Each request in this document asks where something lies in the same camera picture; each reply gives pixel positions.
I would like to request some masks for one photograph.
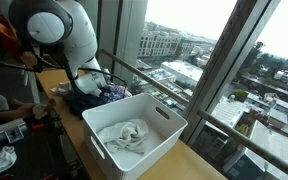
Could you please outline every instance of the laundry basket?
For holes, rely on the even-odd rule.
[[[178,140],[187,122],[149,94],[139,94],[82,113],[85,142],[107,179],[136,179]],[[142,119],[149,128],[144,154],[125,149],[108,151],[97,133],[105,127]]]

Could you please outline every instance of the metal railing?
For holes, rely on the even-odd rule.
[[[127,64],[123,60],[119,59],[118,57],[114,56],[113,54],[109,53],[108,51],[101,49],[100,53],[105,54],[106,56],[110,57],[113,61],[119,63],[129,71],[133,72],[134,74],[138,75],[140,78],[144,79],[148,83],[152,84],[154,87],[159,89],[160,91],[164,92],[165,94],[172,97],[177,102],[183,104],[185,107],[188,106],[188,101],[181,96],[177,95],[173,91],[167,89],[164,85],[160,84],[159,82],[155,81],[154,79],[150,78],[149,76],[145,75],[135,67]],[[216,126],[217,128],[224,131],[230,137],[232,137],[237,142],[241,143],[243,146],[247,147],[248,149],[252,150],[257,155],[261,156],[263,159],[267,160],[269,163],[273,164],[275,167],[279,168],[280,170],[284,171],[288,174],[288,164],[281,160],[279,157],[275,156],[274,154],[268,152],[266,149],[262,148],[261,146],[252,142],[249,138],[245,137],[244,135],[240,134],[239,132],[235,131],[234,129],[230,128],[220,120],[213,117],[211,114],[205,111],[198,111],[198,115],[200,115],[203,119],[210,122],[212,125]]]

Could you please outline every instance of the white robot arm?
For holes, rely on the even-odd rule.
[[[101,73],[78,76],[78,68],[100,70],[97,40],[84,8],[74,0],[0,0],[2,14],[16,32],[42,45],[62,42],[65,70],[74,90],[90,94],[107,82]]]

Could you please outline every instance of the orange object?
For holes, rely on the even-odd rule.
[[[13,32],[8,22],[0,16],[0,43],[19,63],[24,64],[21,55],[22,48],[17,36]]]

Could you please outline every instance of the wooden table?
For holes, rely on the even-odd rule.
[[[84,143],[82,121],[72,115],[68,106],[60,96],[54,95],[50,89],[59,82],[67,81],[63,70],[50,70],[36,74],[48,98],[56,100],[56,112],[62,118],[62,125],[70,139],[85,172],[90,179],[105,179],[103,172]],[[168,151],[158,162],[149,168],[139,179],[225,179],[211,165],[204,161],[182,141]]]

